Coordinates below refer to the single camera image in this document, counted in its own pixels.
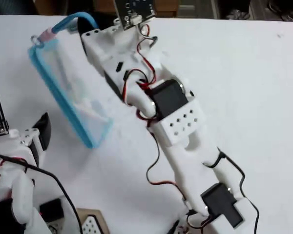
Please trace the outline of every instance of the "white robot part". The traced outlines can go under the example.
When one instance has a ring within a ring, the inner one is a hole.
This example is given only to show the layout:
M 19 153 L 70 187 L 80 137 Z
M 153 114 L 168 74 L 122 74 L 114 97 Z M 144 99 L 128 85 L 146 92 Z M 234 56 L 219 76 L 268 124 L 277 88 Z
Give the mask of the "white robot part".
M 31 217 L 30 222 L 26 225 L 24 234 L 52 234 L 35 208 L 31 211 Z
M 169 60 L 167 56 L 165 63 L 161 63 L 163 53 L 152 51 L 149 43 L 142 43 L 140 50 L 137 49 L 139 42 L 144 39 L 141 32 L 134 28 L 123 31 L 117 21 L 114 21 L 114 24 L 115 26 L 105 30 L 96 29 L 82 35 L 88 61 L 101 75 L 112 80 L 120 94 L 126 85 L 127 96 L 124 102 L 135 106 L 147 118 L 154 117 L 157 110 L 154 102 L 137 84 L 143 78 L 142 74 L 133 73 L 130 80 L 124 82 L 126 72 L 132 69 L 139 69 L 148 78 L 152 77 L 150 68 L 146 66 L 146 61 L 138 52 L 141 51 L 143 56 L 152 63 L 157 74 L 157 80 L 149 86 L 150 89 L 170 79 L 180 84 L 188 103 L 162 120 L 154 121 L 149 130 L 154 133 L 174 170 L 176 184 L 186 197 L 187 204 L 199 216 L 208 217 L 209 210 L 201 195 L 219 182 L 231 186 L 232 183 L 227 179 L 232 177 L 218 178 L 213 169 L 205 166 L 212 165 L 218 159 L 219 150 L 209 136 L 205 115 L 198 100 L 190 96 L 188 81 L 177 75 L 176 68 L 171 67 L 167 62 Z M 255 208 L 247 198 L 241 196 L 238 186 L 235 186 L 231 192 L 235 193 L 232 196 L 237 201 L 235 209 L 243 221 L 238 226 L 232 227 L 226 217 L 220 215 L 208 225 L 209 228 L 215 234 L 253 233 L 257 216 Z
M 16 221 L 20 224 L 26 224 L 30 221 L 33 209 L 33 192 L 33 181 L 21 171 L 11 187 L 12 211 Z

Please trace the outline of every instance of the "pink connector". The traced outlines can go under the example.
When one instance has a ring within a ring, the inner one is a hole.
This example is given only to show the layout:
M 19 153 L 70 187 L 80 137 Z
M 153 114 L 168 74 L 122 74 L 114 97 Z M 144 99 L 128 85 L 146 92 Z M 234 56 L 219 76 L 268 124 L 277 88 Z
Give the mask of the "pink connector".
M 46 42 L 46 41 L 52 40 L 53 38 L 55 38 L 55 36 L 56 36 L 56 34 L 54 34 L 52 32 L 52 29 L 51 28 L 48 28 L 43 33 L 41 33 L 41 35 L 39 36 L 38 39 L 41 42 Z

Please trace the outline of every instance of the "wooden furniture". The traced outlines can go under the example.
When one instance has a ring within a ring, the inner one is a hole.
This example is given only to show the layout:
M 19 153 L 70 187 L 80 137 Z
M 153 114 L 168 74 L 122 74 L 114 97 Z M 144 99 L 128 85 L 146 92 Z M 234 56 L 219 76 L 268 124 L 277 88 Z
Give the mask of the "wooden furniture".
M 94 0 L 96 11 L 105 13 L 115 13 L 113 0 Z M 155 7 L 158 17 L 175 17 L 177 16 L 178 0 L 155 0 Z

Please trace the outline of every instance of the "black wire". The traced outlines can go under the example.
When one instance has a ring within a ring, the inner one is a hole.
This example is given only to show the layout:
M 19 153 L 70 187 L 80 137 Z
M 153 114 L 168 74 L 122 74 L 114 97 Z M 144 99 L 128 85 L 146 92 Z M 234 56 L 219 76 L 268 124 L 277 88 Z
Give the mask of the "black wire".
M 234 166 L 240 172 L 240 174 L 242 175 L 242 178 L 241 178 L 240 184 L 239 184 L 240 192 L 241 192 L 241 194 L 242 194 L 242 196 L 244 198 L 249 200 L 248 197 L 245 195 L 245 193 L 243 191 L 243 183 L 244 183 L 244 181 L 246 179 L 244 171 L 229 156 L 227 156 L 220 149 L 218 149 L 218 150 L 219 150 L 219 156 L 218 156 L 216 162 L 213 165 L 210 165 L 210 166 L 205 164 L 205 163 L 203 163 L 203 165 L 208 167 L 208 168 L 215 168 L 219 164 L 220 160 L 222 160 L 223 158 L 228 160 L 228 162 L 231 163 L 232 166 Z M 255 226 L 254 226 L 254 234 L 257 234 L 257 226 L 258 226 L 258 221 L 259 221 L 259 209 L 254 205 L 254 203 L 251 202 L 251 200 L 249 200 L 249 202 L 251 203 L 251 205 L 254 207 L 254 209 L 257 212 L 257 217 L 256 217 L 256 220 L 255 220 Z
M 190 216 L 191 216 L 191 215 L 188 215 L 188 216 L 187 216 L 187 224 L 188 224 L 191 228 L 193 228 L 193 229 L 200 229 L 201 231 L 202 231 L 207 225 L 209 225 L 209 224 L 210 224 L 210 221 L 211 221 L 211 217 L 209 216 L 207 219 L 203 220 L 203 222 L 202 222 L 202 224 L 201 224 L 200 227 L 195 227 L 195 226 L 192 226 L 192 225 L 190 224 L 190 221 L 189 221 L 189 217 L 190 217 Z
M 52 232 L 52 234 L 53 233 L 58 234 L 58 230 L 55 227 L 51 226 L 51 225 L 49 226 L 49 230 Z
M 30 165 L 30 164 L 28 164 L 27 162 L 19 161 L 18 159 L 15 159 L 15 158 L 11 158 L 11 157 L 4 156 L 4 155 L 0 155 L 0 158 L 3 159 L 3 160 L 5 160 L 5 161 L 12 162 L 12 163 L 15 163 L 15 164 L 18 164 L 18 165 L 24 166 L 24 167 L 26 167 L 26 168 L 29 168 L 29 169 L 33 170 L 33 171 L 37 171 L 37 172 L 40 172 L 40 173 L 43 173 L 43 174 L 45 174 L 45 175 L 47 175 L 47 176 L 52 177 L 52 178 L 56 181 L 56 183 L 58 184 L 58 186 L 59 186 L 60 189 L 62 190 L 64 196 L 66 197 L 68 203 L 69 203 L 70 206 L 72 207 L 73 212 L 74 212 L 74 214 L 75 214 L 75 216 L 76 216 L 76 219 L 77 219 L 77 221 L 78 221 L 79 231 L 80 231 L 81 234 L 83 234 L 82 223 L 81 223 L 81 221 L 80 221 L 80 219 L 79 219 L 79 216 L 78 216 L 77 210 L 76 210 L 76 208 L 75 208 L 75 206 L 74 206 L 72 200 L 71 200 L 70 197 L 68 196 L 68 194 L 67 194 L 65 188 L 63 187 L 63 185 L 61 184 L 61 182 L 59 181 L 59 179 L 58 179 L 54 174 L 52 174 L 52 173 L 50 173 L 50 172 L 48 172 L 48 171 L 46 171 L 46 170 L 44 170 L 44 169 L 41 169 L 41 168 L 39 168 L 39 167 L 36 167 L 36 166 Z

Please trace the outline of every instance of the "perforated plate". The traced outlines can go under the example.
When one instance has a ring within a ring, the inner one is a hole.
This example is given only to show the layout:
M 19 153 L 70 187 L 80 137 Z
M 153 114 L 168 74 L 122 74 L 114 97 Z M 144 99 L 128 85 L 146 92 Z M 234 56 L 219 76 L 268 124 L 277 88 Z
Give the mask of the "perforated plate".
M 206 118 L 196 99 L 193 99 L 152 127 L 166 145 L 174 145 L 197 130 Z
M 84 222 L 83 234 L 103 234 L 100 225 L 94 216 L 88 216 Z

